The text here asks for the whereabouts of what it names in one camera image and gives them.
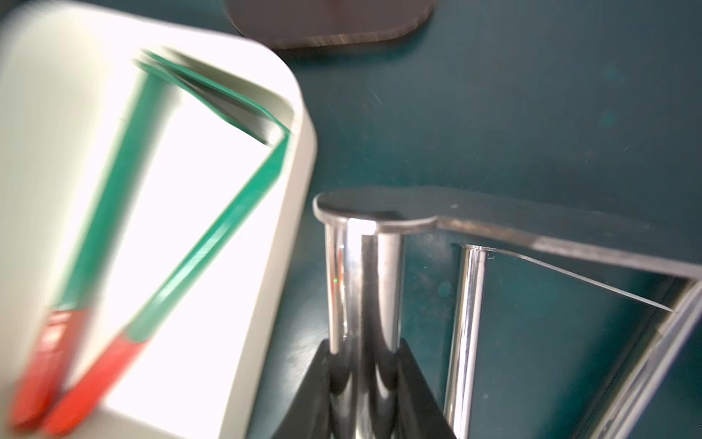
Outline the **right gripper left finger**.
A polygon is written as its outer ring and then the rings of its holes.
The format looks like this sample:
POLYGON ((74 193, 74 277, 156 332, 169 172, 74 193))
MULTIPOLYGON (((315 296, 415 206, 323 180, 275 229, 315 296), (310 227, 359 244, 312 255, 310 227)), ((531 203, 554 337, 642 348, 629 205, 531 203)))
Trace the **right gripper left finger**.
POLYGON ((324 339, 272 439, 331 437, 329 343, 324 339))

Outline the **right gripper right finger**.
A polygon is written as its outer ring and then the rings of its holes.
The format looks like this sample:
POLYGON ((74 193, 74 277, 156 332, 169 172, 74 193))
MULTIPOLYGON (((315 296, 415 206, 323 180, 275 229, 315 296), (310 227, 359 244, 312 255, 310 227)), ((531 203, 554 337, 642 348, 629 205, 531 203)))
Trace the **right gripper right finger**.
POLYGON ((397 424, 400 438, 455 439, 404 338, 397 351, 397 424))

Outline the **green hoe red grip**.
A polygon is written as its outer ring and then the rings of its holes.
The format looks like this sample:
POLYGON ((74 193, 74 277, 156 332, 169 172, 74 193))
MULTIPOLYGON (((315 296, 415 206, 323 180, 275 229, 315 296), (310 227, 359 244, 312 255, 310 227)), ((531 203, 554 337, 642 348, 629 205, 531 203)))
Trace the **green hoe red grip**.
POLYGON ((264 99, 263 89, 208 65, 178 63, 153 52, 146 55, 171 85, 194 96, 228 124, 270 146, 272 153, 79 382, 58 399, 41 426, 51 436, 71 433, 95 410, 228 239, 260 204, 283 169, 290 130, 264 99))
POLYGON ((107 177, 67 278, 38 331, 13 392, 7 425, 16 434, 38 431, 62 397, 85 333, 93 323, 93 309, 113 259, 113 246, 124 231, 124 222, 163 128, 171 82, 158 72, 155 62, 139 60, 136 65, 140 80, 107 177))

